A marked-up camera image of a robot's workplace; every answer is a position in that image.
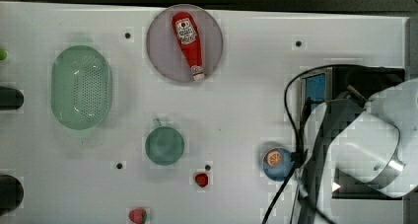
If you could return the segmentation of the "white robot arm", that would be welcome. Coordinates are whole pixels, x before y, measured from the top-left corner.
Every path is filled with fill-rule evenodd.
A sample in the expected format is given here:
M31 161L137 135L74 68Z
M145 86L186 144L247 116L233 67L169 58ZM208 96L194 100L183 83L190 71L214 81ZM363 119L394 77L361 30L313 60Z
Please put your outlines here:
M303 141L309 148L300 177L297 224L336 222L331 211L335 171L392 198L417 188L415 79L369 97L322 103L309 115Z

